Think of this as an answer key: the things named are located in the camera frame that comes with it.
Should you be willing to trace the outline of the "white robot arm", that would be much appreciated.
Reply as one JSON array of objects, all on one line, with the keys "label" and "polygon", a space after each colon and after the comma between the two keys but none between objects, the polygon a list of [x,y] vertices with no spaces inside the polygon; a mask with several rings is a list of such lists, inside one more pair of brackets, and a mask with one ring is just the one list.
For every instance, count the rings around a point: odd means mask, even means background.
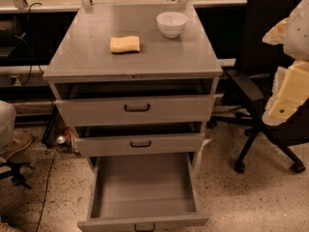
[{"label": "white robot arm", "polygon": [[277,69],[262,117],[265,124],[278,126],[309,98],[309,0],[301,0],[287,18],[264,35],[263,42],[282,44],[284,53],[294,59],[287,69]]}]

